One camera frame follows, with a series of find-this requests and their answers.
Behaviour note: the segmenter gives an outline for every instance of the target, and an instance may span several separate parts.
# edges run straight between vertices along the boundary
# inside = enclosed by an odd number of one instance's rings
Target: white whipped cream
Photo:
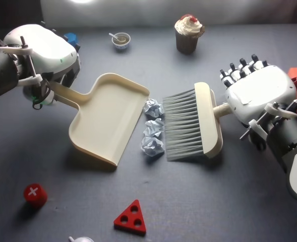
[[[191,17],[192,16],[185,17],[175,23],[174,27],[178,33],[183,35],[195,35],[197,33],[200,33],[202,24],[200,24],[199,20],[195,23],[193,21],[190,21]]]

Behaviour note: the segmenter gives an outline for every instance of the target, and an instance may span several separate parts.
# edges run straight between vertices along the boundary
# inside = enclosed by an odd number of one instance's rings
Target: robotic hand
[[[277,66],[256,55],[252,60],[247,64],[242,58],[238,69],[231,63],[228,72],[220,71],[227,103],[248,128],[241,140],[249,137],[259,150],[268,145],[297,199],[297,85]]]
[[[55,32],[29,24],[0,40],[0,95],[23,86],[33,108],[41,109],[43,104],[51,105],[55,100],[49,82],[72,85],[80,70],[80,46],[71,46]]]

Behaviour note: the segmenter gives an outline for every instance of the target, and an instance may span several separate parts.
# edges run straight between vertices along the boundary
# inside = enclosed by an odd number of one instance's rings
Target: circular hole
[[[137,212],[138,212],[138,207],[137,207],[137,206],[132,206],[132,207],[130,208],[130,211],[131,211],[132,213],[137,213]]]
[[[142,225],[142,221],[141,221],[139,218],[137,218],[137,219],[134,221],[134,226],[135,226],[135,227],[140,227],[140,225]]]
[[[128,222],[128,217],[126,216],[126,215],[124,215],[124,216],[122,216],[121,218],[120,218],[120,222],[121,223],[127,223]]]

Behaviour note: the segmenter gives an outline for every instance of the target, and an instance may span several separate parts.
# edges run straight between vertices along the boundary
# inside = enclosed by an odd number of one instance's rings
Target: crumpled paper ball
[[[144,137],[141,144],[142,150],[145,152],[146,155],[149,155],[150,157],[153,157],[165,151],[163,142],[155,137]]]
[[[147,128],[143,133],[146,137],[158,137],[163,132],[164,123],[160,118],[147,121],[145,124]]]
[[[164,114],[162,104],[159,104],[155,99],[148,98],[143,107],[144,113],[152,117],[159,117]]]

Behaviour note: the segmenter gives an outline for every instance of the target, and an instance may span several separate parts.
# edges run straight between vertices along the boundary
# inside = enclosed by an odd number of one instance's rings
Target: triangle with holes
[[[114,220],[113,225],[115,229],[145,235],[146,227],[139,201],[133,201],[133,203]]]

